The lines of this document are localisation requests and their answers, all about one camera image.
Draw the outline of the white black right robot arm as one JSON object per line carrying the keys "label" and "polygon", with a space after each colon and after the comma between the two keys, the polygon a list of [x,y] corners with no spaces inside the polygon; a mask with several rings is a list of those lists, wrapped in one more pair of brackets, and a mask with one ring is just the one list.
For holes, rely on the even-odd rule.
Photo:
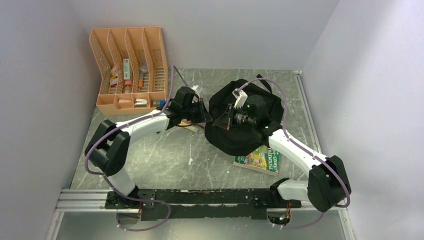
{"label": "white black right robot arm", "polygon": [[328,157],[312,150],[292,136],[280,122],[271,118],[268,106],[260,95],[239,95],[212,122],[209,141],[228,155],[248,154],[241,139],[255,141],[255,146],[267,146],[279,152],[305,174],[307,180],[282,180],[270,193],[270,202],[282,207],[289,200],[310,202],[325,213],[332,207],[349,206],[352,189],[343,161],[336,155]]}

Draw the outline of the black student backpack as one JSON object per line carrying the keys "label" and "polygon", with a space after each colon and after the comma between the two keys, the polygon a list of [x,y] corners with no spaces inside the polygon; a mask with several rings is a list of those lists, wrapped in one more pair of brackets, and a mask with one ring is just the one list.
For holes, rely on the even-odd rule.
{"label": "black student backpack", "polygon": [[267,112],[270,118],[280,123],[282,129],[282,119],[284,108],[282,100],[272,92],[270,84],[262,78],[260,74],[256,76],[263,87],[259,87],[254,83],[248,83],[245,79],[231,81],[209,100],[208,112],[212,116],[213,121],[205,125],[204,135],[208,142],[231,156],[245,156],[256,150],[260,146],[269,146],[270,136],[254,136],[249,131],[231,130],[226,131],[222,128],[213,126],[214,120],[220,117],[229,104],[234,104],[236,98],[233,96],[235,89],[243,90],[248,97],[259,95],[267,104]]}

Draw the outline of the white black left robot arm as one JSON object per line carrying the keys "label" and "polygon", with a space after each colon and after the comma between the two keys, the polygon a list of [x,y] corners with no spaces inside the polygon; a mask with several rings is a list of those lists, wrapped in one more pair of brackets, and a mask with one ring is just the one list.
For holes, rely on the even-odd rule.
{"label": "white black left robot arm", "polygon": [[181,127],[183,120],[193,124],[212,120],[199,96],[198,85],[180,87],[163,106],[141,117],[101,122],[84,153],[86,171],[94,174],[88,167],[88,163],[92,163],[100,170],[97,174],[118,194],[118,201],[126,208],[134,207],[144,198],[139,196],[138,186],[125,170],[130,145],[154,133]]}

